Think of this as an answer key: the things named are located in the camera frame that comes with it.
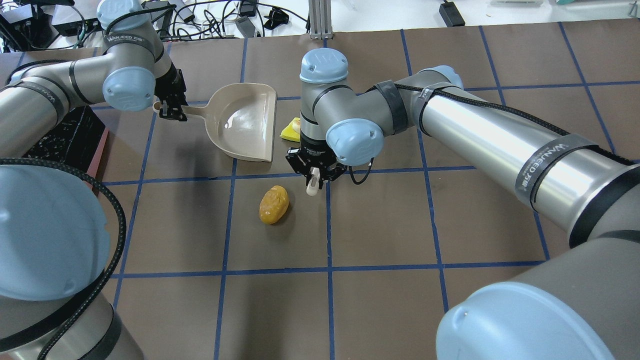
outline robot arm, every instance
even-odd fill
[[[336,50],[303,59],[301,142],[287,160],[309,194],[415,125],[566,230],[576,247],[449,310],[439,360],[640,357],[640,165],[465,92],[449,67],[360,96],[346,77]]]
[[[129,12],[139,1],[103,1],[103,28]],[[155,94],[163,102],[162,117],[186,120],[182,72],[149,21],[148,14],[117,22],[104,37],[104,54],[54,65],[31,67],[14,75],[0,91],[0,157],[22,156],[64,115],[78,106],[107,101],[114,108],[140,111]]]

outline dustpan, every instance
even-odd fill
[[[155,102],[154,111],[160,108]],[[182,107],[188,119],[204,119],[213,144],[232,158],[247,161],[271,161],[275,109],[276,91],[253,83],[224,86],[204,107]]]

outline blue joint cap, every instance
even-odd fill
[[[372,121],[347,119],[327,130],[326,142],[339,163],[354,167],[368,163],[382,151],[384,135]]]
[[[321,47],[302,57],[300,80],[311,84],[328,84],[347,78],[347,58],[338,50]]]
[[[138,0],[102,0],[100,4],[98,4],[97,14],[100,26],[106,29],[115,19],[140,10],[142,10],[142,5],[140,5]],[[150,20],[151,14],[135,15],[118,21],[112,29],[113,31],[130,30]]]
[[[151,106],[156,77],[151,71],[137,66],[118,69],[102,84],[104,100],[118,110],[141,111]]]
[[[436,67],[430,67],[428,69],[422,69],[418,72],[423,72],[423,71],[427,71],[427,70],[432,70],[435,72],[439,72],[441,73],[445,78],[447,78],[449,80],[450,83],[452,83],[453,85],[456,85],[457,87],[464,89],[464,85],[462,85],[462,78],[460,77],[460,75],[458,75],[456,73],[456,71],[448,66],[448,65],[438,65]]]

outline white surface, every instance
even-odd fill
[[[308,0],[260,1],[287,8],[304,18],[307,17]],[[631,9],[630,0],[576,0],[576,2],[568,5],[556,5],[556,0],[542,0],[541,4],[493,4],[494,1],[455,0],[454,2],[468,26],[626,19]],[[193,4],[194,2],[195,0],[185,0],[186,4]],[[195,10],[193,10],[196,15],[195,22],[205,22],[205,9],[219,19],[222,16],[225,3],[226,1],[196,6]],[[227,6],[227,13],[237,3],[239,1],[232,1]],[[441,3],[441,0],[333,0],[331,3],[333,31],[443,28],[445,23],[438,13]],[[262,16],[267,15],[269,10],[270,8],[267,6],[259,6]],[[226,34],[242,37],[234,23],[229,21],[234,17],[229,17],[225,23]],[[261,28],[260,20],[257,17],[252,17],[251,21],[257,29]],[[178,25],[177,28],[184,28],[190,33],[199,31],[194,26]],[[281,25],[273,31],[266,30],[266,36],[300,35],[305,32],[305,22],[290,15],[288,24]],[[72,45],[75,41],[75,37],[59,38],[53,43],[52,47]],[[87,41],[87,46],[100,46],[100,37],[94,36],[90,38]]]

